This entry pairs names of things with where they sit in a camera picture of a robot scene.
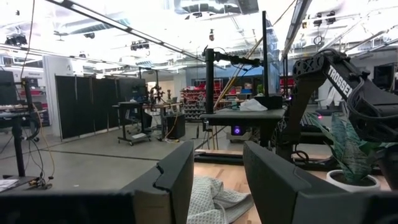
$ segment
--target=gray floor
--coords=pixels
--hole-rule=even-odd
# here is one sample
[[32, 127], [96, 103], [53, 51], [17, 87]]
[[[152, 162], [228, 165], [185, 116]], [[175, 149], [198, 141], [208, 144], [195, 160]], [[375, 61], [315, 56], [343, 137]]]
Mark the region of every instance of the gray floor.
[[[329, 126], [330, 119], [324, 118], [324, 123]], [[186, 127], [186, 135], [181, 140], [193, 141], [196, 148], [214, 149], [212, 140], [209, 143], [205, 141], [207, 138], [204, 138], [205, 133], [201, 131], [200, 123], [187, 123]], [[198, 138], [196, 138], [197, 128], [199, 129]], [[241, 151], [243, 149], [243, 144], [231, 144], [226, 139], [229, 128], [218, 127], [217, 129], [219, 133], [215, 142], [218, 142], [220, 150]], [[49, 128], [45, 128], [45, 133], [55, 161], [53, 189], [61, 190], [120, 189], [149, 170], [158, 160], [163, 159], [179, 145], [179, 143], [159, 142], [155, 136], [151, 142], [140, 142], [134, 146], [126, 142], [118, 144], [117, 137], [121, 135], [121, 130], [69, 142], [61, 142], [59, 138], [51, 135]], [[10, 137], [10, 133], [0, 134], [0, 150], [2, 150], [0, 174], [16, 175], [13, 141], [6, 146]], [[39, 151], [32, 144], [30, 145], [31, 153], [29, 153], [28, 143], [23, 143], [26, 172], [27, 175], [33, 176], [40, 174], [41, 155], [45, 175], [49, 176], [53, 170], [52, 160], [43, 137], [40, 135], [39, 137], [40, 141], [37, 143]], [[321, 145], [301, 144], [298, 149], [311, 154], [330, 154], [330, 150]]]

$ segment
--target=black partition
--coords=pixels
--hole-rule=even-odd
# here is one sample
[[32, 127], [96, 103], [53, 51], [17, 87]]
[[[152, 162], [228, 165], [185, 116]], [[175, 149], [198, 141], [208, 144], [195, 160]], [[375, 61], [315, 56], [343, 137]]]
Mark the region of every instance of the black partition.
[[62, 139], [79, 135], [77, 130], [77, 101], [75, 77], [55, 76]]
[[77, 109], [76, 109], [76, 132], [79, 135], [93, 133], [94, 109], [91, 100], [91, 78], [76, 77]]
[[112, 106], [118, 103], [117, 86], [119, 80], [114, 79], [102, 79], [104, 81], [105, 88], [107, 89], [107, 101], [108, 101], [108, 125], [109, 128], [115, 128], [119, 126], [118, 112]]
[[92, 80], [93, 87], [93, 117], [95, 131], [101, 131], [108, 128], [108, 110], [104, 110], [109, 106], [108, 89], [105, 79]]

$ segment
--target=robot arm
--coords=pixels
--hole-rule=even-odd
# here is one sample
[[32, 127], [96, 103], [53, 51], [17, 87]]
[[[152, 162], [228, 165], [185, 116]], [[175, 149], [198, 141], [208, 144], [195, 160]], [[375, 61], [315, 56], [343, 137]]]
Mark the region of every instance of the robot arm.
[[347, 102], [348, 119], [361, 139], [398, 142], [398, 96], [380, 90], [368, 75], [369, 72], [359, 71], [344, 53], [333, 49], [297, 61], [293, 67], [296, 86], [286, 111], [282, 141], [298, 144], [300, 120], [311, 94], [328, 79]]

